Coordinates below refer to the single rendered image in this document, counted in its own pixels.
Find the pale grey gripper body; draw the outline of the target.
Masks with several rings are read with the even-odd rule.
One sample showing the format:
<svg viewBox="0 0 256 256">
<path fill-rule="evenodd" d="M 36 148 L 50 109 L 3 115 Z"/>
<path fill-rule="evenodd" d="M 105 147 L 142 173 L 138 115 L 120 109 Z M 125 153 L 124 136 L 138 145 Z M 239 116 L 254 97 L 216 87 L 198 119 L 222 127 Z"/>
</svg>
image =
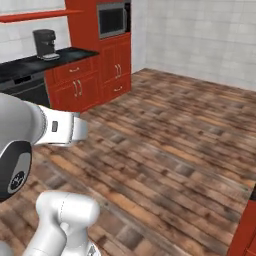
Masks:
<svg viewBox="0 0 256 256">
<path fill-rule="evenodd" d="M 80 118 L 80 113 L 74 113 L 74 125 L 72 141 L 85 140 L 88 134 L 88 124 L 85 120 Z"/>
</svg>

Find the red counter cabinet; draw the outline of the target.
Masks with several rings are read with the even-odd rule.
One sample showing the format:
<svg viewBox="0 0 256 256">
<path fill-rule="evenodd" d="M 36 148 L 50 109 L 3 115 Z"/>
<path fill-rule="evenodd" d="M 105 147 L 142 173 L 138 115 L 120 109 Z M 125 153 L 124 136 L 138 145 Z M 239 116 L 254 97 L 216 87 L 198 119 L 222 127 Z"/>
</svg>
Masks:
<svg viewBox="0 0 256 256">
<path fill-rule="evenodd" d="M 256 256 L 256 198 L 254 197 L 248 200 L 227 256 Z"/>
</svg>

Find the red base cupboards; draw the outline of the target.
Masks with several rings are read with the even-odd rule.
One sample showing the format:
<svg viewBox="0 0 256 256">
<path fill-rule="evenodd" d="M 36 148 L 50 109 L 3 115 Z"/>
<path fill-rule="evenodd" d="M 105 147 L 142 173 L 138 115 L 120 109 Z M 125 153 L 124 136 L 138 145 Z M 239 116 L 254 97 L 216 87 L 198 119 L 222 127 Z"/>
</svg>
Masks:
<svg viewBox="0 0 256 256">
<path fill-rule="evenodd" d="M 45 72 L 53 109 L 84 112 L 100 101 L 99 57 L 71 62 Z"/>
</svg>

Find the tall red cupboard unit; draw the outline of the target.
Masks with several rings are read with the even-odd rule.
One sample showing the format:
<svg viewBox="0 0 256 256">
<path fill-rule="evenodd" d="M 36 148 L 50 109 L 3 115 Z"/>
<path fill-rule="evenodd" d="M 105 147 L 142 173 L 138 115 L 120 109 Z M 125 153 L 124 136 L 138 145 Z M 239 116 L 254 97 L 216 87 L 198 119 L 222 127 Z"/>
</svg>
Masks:
<svg viewBox="0 0 256 256">
<path fill-rule="evenodd" d="M 82 10 L 68 16 L 71 45 L 98 52 L 100 101 L 103 104 L 131 89 L 131 30 L 99 38 L 97 2 L 65 0 L 68 10 Z"/>
</svg>

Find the black coffee machine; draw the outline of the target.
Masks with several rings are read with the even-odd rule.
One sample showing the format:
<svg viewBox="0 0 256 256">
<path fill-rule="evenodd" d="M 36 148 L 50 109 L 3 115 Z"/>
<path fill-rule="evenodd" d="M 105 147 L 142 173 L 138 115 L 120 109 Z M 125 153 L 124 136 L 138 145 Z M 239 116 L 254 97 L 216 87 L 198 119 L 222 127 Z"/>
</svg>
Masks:
<svg viewBox="0 0 256 256">
<path fill-rule="evenodd" d="M 60 57 L 55 51 L 55 31 L 51 29 L 38 29 L 33 31 L 33 37 L 39 59 L 50 61 Z"/>
</svg>

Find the silver microwave oven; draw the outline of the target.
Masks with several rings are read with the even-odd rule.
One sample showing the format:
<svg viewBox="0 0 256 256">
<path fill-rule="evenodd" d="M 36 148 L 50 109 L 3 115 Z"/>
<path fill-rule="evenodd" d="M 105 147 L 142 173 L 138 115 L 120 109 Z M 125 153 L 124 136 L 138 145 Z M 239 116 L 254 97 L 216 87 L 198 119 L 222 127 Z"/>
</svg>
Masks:
<svg viewBox="0 0 256 256">
<path fill-rule="evenodd" d="M 97 18 L 100 39 L 129 32 L 131 30 L 131 0 L 99 0 Z"/>
</svg>

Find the red wall shelf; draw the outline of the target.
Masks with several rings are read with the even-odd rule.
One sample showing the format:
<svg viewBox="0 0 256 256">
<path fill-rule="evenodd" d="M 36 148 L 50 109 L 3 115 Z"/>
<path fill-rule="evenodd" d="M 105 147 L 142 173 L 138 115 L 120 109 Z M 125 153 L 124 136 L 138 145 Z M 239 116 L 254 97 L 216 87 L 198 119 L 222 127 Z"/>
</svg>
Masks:
<svg viewBox="0 0 256 256">
<path fill-rule="evenodd" d="M 39 20 L 39 19 L 62 17 L 62 16 L 73 15 L 73 14 L 80 14 L 80 13 L 82 13 L 82 10 L 68 10 L 68 9 L 31 12 L 31 13 L 19 13 L 19 14 L 0 16 L 0 23 L 13 23 L 13 22 L 20 22 L 20 21 Z"/>
</svg>

